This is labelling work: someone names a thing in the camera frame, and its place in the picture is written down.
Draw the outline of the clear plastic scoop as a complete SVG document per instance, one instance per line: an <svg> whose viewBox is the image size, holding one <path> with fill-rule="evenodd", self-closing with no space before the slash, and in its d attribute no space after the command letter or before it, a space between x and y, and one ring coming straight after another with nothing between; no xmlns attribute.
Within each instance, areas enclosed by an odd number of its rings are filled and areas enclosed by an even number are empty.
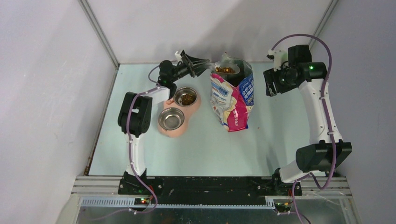
<svg viewBox="0 0 396 224"><path fill-rule="evenodd" d="M208 63L207 68L216 74L235 75L240 72L239 66L234 63Z"/></svg>

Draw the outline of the pink pet food bag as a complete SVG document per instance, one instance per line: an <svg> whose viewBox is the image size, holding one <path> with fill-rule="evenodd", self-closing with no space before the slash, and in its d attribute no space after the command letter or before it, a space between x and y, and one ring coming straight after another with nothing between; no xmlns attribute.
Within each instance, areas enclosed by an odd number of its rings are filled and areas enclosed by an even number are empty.
<svg viewBox="0 0 396 224"><path fill-rule="evenodd" d="M220 124L228 132L248 128L248 119L254 107L254 76L251 64L223 53L215 63L234 63L240 72L235 75L211 71L211 106Z"/></svg>

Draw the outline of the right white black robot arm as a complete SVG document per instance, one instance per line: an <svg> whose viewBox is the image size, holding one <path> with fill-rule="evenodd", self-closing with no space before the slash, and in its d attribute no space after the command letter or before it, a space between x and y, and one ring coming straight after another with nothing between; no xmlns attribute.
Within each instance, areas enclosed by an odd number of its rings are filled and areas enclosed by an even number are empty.
<svg viewBox="0 0 396 224"><path fill-rule="evenodd" d="M269 97L298 89L307 113L309 145L296 151L296 158L278 170L272 190L284 195L290 183L314 172L335 170L352 152L352 144L340 134L329 100L327 67L313 62L308 45L295 45L284 50L269 50L272 69L264 71L266 95Z"/></svg>

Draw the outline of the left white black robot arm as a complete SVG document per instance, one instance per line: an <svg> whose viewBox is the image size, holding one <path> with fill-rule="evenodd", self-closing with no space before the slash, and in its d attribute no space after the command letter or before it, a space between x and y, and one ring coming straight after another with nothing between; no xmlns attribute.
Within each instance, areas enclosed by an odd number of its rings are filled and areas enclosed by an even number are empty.
<svg viewBox="0 0 396 224"><path fill-rule="evenodd" d="M127 92L118 115L118 125L127 136L128 166L126 173L134 176L130 189L143 194L148 182L141 178L146 171L144 148L140 139L148 131L153 105L173 100L177 92L176 81L189 75L199 77L210 67L209 59L192 57L184 50L175 53L176 61L164 60L159 63L159 77L154 88L141 93Z"/></svg>

